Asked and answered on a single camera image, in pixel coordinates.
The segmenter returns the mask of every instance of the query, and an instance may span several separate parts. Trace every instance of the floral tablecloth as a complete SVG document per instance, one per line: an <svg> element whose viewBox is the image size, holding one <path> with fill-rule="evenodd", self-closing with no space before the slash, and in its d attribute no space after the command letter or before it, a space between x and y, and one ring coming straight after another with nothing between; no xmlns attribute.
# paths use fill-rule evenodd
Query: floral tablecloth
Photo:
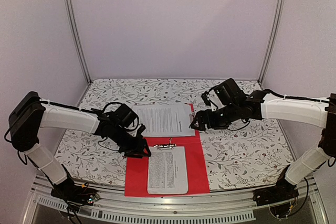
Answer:
<svg viewBox="0 0 336 224"><path fill-rule="evenodd" d="M201 94L221 80L99 79L94 81L81 107L102 109L108 102L128 105L192 103L195 111L207 108ZM260 89L257 82L238 81L245 93ZM242 126L232 124L232 129ZM211 190L273 184L293 161L276 120L252 120L239 131L200 132ZM67 130L55 157L74 178L97 184L124 186L126 159L97 144L101 137ZM106 147L118 149L111 141Z"/></svg>

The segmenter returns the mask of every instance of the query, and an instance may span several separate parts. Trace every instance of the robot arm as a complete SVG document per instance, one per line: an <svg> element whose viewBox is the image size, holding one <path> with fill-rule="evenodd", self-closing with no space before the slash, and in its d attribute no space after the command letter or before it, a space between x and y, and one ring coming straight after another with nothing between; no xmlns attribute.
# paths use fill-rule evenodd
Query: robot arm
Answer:
<svg viewBox="0 0 336 224"><path fill-rule="evenodd" d="M210 98L212 91L217 97ZM233 79L228 79L203 93L202 99L212 109L197 112L191 124L193 129L227 129L239 119L283 119L323 129L318 146L309 149L287 166L274 187L255 191L254 200L258 205L297 197L296 184L331 157L336 157L336 94L331 94L329 98L312 99L262 90L246 95Z"/></svg>
<svg viewBox="0 0 336 224"><path fill-rule="evenodd" d="M82 205L92 204L99 198L96 190L76 186L70 174L53 154L40 145L37 133L40 127L73 129L109 137L119 146L119 153L127 157L151 156L146 139L141 133L145 126L128 127L138 121L138 116L126 105L111 112L81 110L77 107L42 100L36 92L28 93L9 116L9 130L13 147L23 152L29 160L46 174L53 184L55 197Z"/></svg>

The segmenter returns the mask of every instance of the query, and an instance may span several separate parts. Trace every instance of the vertical metal pole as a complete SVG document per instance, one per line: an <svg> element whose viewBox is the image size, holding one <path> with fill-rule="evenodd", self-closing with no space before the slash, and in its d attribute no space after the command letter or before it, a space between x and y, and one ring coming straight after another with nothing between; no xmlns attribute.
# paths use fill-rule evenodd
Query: vertical metal pole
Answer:
<svg viewBox="0 0 336 224"><path fill-rule="evenodd" d="M272 31L271 31L271 35L270 35L269 40L268 40L265 58L264 58L264 61L262 63L262 68L261 68L261 71L260 71L260 74L259 74L258 82L260 84L262 84L265 80L265 76L266 76L266 72L267 72L267 69L268 69L269 61L270 61L272 51L273 51L273 47L274 47L276 37L277 37L277 32L278 32L278 28L279 28L279 24L280 24L280 18L281 18L284 2L285 2L285 0L278 0L277 1L277 7L276 7L274 20L273 20Z"/></svg>
<svg viewBox="0 0 336 224"><path fill-rule="evenodd" d="M77 56L79 59L79 63L80 63L82 72L84 74L85 80L89 84L92 81L92 79L90 77L89 69L88 69L88 66L87 66L87 63L84 57L84 53L83 53L83 48L82 48L82 45L79 39L79 33L78 33L77 24L75 20L75 14L74 14L74 8L72 6L72 1L71 0L64 0L64 1L65 1L65 7L67 10L67 14L68 14L73 42L75 43L75 48L76 48Z"/></svg>

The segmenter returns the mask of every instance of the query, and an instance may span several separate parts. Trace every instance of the open folder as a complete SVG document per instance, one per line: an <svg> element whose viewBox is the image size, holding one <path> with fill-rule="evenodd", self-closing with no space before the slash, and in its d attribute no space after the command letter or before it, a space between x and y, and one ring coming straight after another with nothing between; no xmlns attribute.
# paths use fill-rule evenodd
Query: open folder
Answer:
<svg viewBox="0 0 336 224"><path fill-rule="evenodd" d="M209 193L209 183L204 161L203 149L198 131L195 136L174 137L172 144L183 146L187 169L188 191L190 194ZM170 137L146 137L148 145L167 144ZM165 194L148 193L149 158L128 158L125 179L125 196L130 197L162 197Z"/></svg>

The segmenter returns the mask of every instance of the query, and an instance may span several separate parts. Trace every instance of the metal clip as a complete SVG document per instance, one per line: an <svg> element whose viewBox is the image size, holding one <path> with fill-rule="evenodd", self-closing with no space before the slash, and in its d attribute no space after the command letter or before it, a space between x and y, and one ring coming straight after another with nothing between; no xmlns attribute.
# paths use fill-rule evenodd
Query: metal clip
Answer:
<svg viewBox="0 0 336 224"><path fill-rule="evenodd" d="M173 138L171 137L168 144L156 144L154 147L158 149L172 149L177 146L177 144L172 144L172 140Z"/></svg>

